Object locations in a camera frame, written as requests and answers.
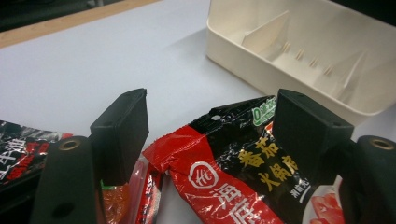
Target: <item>plastic packaging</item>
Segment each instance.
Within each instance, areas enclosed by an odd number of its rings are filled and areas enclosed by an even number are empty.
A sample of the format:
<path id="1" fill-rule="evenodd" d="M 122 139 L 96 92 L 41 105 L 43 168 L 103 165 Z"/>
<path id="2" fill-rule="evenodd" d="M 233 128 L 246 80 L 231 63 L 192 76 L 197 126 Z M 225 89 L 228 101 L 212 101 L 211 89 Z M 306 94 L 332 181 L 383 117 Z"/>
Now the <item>plastic packaging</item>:
<path id="1" fill-rule="evenodd" d="M 0 120 L 0 188 L 41 170 L 50 143 L 71 135 Z"/>
<path id="2" fill-rule="evenodd" d="M 155 223 L 162 184 L 163 174 L 149 164 L 143 156 L 139 157 L 129 181 L 128 211 L 119 223 Z"/>
<path id="3" fill-rule="evenodd" d="M 204 223 L 301 223 L 315 191 L 271 135 L 276 99 L 210 110 L 143 155 Z"/>
<path id="4" fill-rule="evenodd" d="M 107 224 L 118 224 L 128 212 L 130 204 L 129 185 L 102 186 Z"/>

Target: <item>black and red package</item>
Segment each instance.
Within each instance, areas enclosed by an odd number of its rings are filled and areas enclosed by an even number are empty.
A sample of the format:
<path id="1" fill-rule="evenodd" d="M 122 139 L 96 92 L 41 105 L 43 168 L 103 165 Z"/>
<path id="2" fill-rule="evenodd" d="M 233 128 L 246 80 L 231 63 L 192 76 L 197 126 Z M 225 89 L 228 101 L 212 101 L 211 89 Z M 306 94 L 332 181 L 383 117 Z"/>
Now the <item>black and red package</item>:
<path id="1" fill-rule="evenodd" d="M 271 135 L 275 96 L 213 108 L 143 155 L 204 223 L 301 223 L 309 181 Z"/>
<path id="2" fill-rule="evenodd" d="M 50 143 L 71 135 L 0 120 L 0 188 L 41 170 Z"/>

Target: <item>red snack package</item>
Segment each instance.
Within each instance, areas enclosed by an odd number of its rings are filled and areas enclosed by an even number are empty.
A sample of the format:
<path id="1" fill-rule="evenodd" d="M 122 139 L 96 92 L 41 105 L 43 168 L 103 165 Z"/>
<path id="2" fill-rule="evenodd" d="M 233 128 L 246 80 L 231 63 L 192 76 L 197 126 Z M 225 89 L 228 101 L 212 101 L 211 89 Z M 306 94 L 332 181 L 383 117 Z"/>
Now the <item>red snack package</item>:
<path id="1" fill-rule="evenodd" d="M 213 108 L 149 146 L 204 223 L 301 223 L 311 186 L 271 135 L 276 100 Z"/>

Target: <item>red plastic wrapper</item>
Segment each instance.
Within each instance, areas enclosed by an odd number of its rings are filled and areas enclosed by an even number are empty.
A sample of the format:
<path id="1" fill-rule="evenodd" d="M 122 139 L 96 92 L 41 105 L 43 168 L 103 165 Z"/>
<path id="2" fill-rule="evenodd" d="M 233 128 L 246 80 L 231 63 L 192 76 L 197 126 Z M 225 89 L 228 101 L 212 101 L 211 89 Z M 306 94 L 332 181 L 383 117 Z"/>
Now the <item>red plastic wrapper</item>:
<path id="1" fill-rule="evenodd" d="M 301 223 L 313 193 L 271 135 L 275 96 L 213 108 L 143 155 L 204 223 Z"/>
<path id="2" fill-rule="evenodd" d="M 108 224 L 152 224 L 156 222 L 163 174 L 140 157 L 128 184 L 102 186 Z"/>

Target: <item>screw hole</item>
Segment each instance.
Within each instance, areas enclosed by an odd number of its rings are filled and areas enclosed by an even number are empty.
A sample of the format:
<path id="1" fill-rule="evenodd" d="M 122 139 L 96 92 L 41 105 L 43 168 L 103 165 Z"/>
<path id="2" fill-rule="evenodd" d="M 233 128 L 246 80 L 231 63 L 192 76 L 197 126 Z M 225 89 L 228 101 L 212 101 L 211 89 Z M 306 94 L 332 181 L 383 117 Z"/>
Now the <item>screw hole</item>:
<path id="1" fill-rule="evenodd" d="M 394 145 L 392 145 L 388 141 L 382 140 L 382 139 L 374 138 L 374 139 L 370 140 L 370 143 L 375 147 L 385 149 L 385 150 L 393 150 L 395 148 Z"/>
<path id="2" fill-rule="evenodd" d="M 75 149 L 76 147 L 79 146 L 79 144 L 80 144 L 80 142 L 77 139 L 69 140 L 69 141 L 62 143 L 59 146 L 59 149 L 67 151 L 67 150 Z"/>
<path id="3" fill-rule="evenodd" d="M 73 203 L 61 203 L 52 211 L 52 216 L 54 218 L 63 218 L 69 216 L 75 206 Z"/>

